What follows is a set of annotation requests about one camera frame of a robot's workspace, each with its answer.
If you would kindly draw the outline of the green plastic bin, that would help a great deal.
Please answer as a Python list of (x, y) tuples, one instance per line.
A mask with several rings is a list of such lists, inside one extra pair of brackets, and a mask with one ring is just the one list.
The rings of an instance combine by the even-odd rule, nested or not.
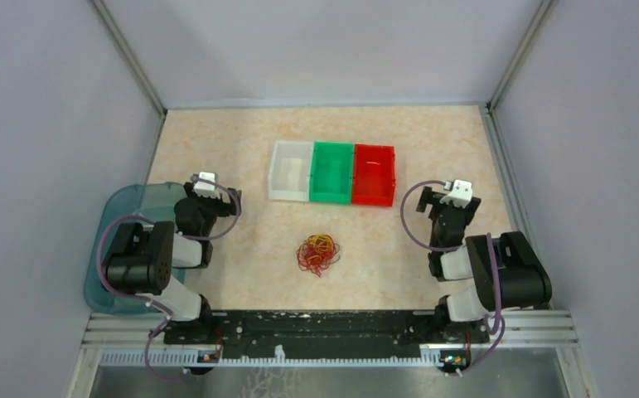
[(349, 204), (353, 183), (355, 145), (316, 141), (310, 172), (311, 202)]

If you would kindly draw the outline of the red plastic bin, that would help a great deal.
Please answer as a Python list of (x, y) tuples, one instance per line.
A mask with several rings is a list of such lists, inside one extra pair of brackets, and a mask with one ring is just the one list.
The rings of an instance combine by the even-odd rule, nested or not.
[(354, 146), (351, 204), (391, 207), (395, 185), (395, 148), (357, 143)]

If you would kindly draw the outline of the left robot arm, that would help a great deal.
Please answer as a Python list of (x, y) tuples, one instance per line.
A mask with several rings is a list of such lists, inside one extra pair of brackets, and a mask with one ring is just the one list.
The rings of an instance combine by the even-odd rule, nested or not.
[(99, 247), (97, 253), (103, 287), (164, 313), (164, 325), (152, 335), (162, 334), (171, 344), (208, 342), (218, 330), (207, 298), (189, 290), (173, 272), (207, 268), (215, 223), (220, 218), (238, 219), (242, 213), (241, 190), (205, 192), (199, 182), (185, 183), (184, 190), (185, 196), (173, 207), (173, 220), (122, 216), (105, 230), (114, 236), (109, 248)]

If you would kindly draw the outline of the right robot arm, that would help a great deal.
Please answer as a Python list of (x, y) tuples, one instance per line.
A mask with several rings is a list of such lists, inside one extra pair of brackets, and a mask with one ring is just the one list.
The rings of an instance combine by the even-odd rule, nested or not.
[(500, 326), (505, 310), (541, 306), (553, 295), (548, 273), (523, 232), (497, 238), (466, 234), (481, 200), (456, 191), (424, 187), (416, 206), (432, 223), (426, 245), (430, 274), (440, 282), (472, 281), (465, 290), (443, 296), (434, 309), (433, 329), (445, 342), (486, 323), (488, 315), (491, 326)]

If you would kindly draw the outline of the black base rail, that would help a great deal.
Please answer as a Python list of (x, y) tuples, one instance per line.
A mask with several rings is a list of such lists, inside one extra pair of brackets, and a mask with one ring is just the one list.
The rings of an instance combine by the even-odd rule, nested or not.
[(224, 359), (416, 358), (424, 344), (488, 343), (482, 322), (452, 323), (437, 310), (229, 310), (169, 323), (170, 345), (210, 344)]

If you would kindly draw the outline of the white plastic bin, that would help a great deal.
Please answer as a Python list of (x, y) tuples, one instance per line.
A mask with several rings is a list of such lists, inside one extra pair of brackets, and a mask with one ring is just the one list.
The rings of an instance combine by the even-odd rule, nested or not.
[(268, 197), (275, 201), (309, 201), (313, 141), (279, 139), (269, 166)]

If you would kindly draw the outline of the aluminium frame rail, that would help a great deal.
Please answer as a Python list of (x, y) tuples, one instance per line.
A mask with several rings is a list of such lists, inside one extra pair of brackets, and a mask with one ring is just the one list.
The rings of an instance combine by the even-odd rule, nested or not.
[(218, 366), (218, 367), (390, 367), (445, 366), (453, 364), (456, 355), (477, 355), (489, 347), (500, 349), (568, 348), (578, 345), (578, 335), (571, 316), (562, 310), (516, 310), (503, 315), (503, 337), (488, 335), (488, 343), (424, 344), (416, 358), (368, 360), (288, 360), (282, 353), (270, 359), (224, 359), (221, 350), (210, 344), (170, 345), (163, 335), (153, 336), (162, 321), (156, 314), (117, 317), (95, 313), (90, 317), (81, 346), (97, 350), (107, 365), (126, 366), (150, 363), (153, 366)]

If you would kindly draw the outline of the teal plastic basin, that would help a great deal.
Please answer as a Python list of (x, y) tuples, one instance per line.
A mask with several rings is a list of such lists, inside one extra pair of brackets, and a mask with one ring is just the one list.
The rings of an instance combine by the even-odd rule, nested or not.
[(182, 184), (164, 182), (126, 186), (116, 191), (107, 200), (95, 234), (84, 283), (84, 299), (93, 312), (109, 315), (140, 315), (157, 311), (155, 308), (145, 306), (140, 300), (116, 296), (102, 286), (96, 269), (97, 249), (104, 230), (116, 218), (140, 215), (152, 221), (173, 221), (173, 207), (185, 197), (186, 192)]

